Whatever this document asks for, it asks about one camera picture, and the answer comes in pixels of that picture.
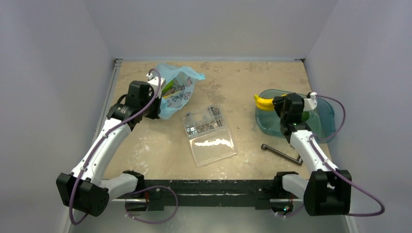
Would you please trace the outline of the yellow fake banana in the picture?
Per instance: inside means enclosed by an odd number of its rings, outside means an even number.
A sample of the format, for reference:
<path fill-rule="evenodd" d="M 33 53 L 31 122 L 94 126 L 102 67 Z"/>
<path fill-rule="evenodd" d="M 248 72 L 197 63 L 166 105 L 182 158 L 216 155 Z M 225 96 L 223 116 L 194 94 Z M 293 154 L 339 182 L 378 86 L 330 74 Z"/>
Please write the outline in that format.
<path fill-rule="evenodd" d="M 276 96 L 273 99 L 265 99 L 259 95 L 254 95 L 255 105 L 258 109 L 262 111 L 274 111 L 276 107 L 281 105 L 281 102 L 284 100 L 287 94 L 281 96 Z"/>

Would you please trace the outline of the light blue plastic bag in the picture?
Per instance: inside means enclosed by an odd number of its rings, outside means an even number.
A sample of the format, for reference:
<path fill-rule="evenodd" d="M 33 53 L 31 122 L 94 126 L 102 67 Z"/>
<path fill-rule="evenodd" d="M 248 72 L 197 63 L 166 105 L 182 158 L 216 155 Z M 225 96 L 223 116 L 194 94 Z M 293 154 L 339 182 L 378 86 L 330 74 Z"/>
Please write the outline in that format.
<path fill-rule="evenodd" d="M 198 73 L 188 66 L 173 66 L 159 63 L 155 67 L 166 81 L 166 86 L 173 84 L 176 92 L 161 99 L 161 119 L 169 119 L 177 111 L 181 110 L 189 102 L 193 95 L 194 87 L 198 81 L 205 79 L 203 73 Z"/>

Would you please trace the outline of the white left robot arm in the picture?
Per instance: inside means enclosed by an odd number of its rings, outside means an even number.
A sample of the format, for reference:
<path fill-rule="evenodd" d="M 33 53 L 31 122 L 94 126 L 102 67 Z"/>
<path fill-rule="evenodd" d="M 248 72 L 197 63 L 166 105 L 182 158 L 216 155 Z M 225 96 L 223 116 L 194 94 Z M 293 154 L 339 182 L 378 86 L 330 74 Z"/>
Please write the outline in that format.
<path fill-rule="evenodd" d="M 158 119 L 164 79 L 133 81 L 127 94 L 109 109 L 96 141 L 79 164 L 68 174 L 61 173 L 56 185 L 63 204 L 90 216 L 99 216 L 107 204 L 122 195 L 134 199 L 145 192 L 143 175 L 131 170 L 110 180 L 103 175 L 123 140 L 144 118 Z"/>

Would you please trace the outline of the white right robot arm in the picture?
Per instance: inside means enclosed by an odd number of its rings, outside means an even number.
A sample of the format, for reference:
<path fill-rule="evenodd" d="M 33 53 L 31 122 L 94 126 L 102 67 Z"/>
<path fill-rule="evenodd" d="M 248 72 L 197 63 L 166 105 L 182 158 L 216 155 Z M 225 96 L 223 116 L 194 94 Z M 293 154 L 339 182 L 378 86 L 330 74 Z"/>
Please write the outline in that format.
<path fill-rule="evenodd" d="M 296 93 L 274 97 L 274 110 L 280 118 L 280 129 L 287 142 L 301 156 L 310 172 L 305 180 L 296 172 L 279 172 L 274 177 L 273 192 L 283 198 L 289 193 L 303 200 L 310 216 L 346 215 L 350 210 L 351 174 L 329 161 L 318 145 L 303 113 L 317 106 L 316 94 L 306 98 Z"/>

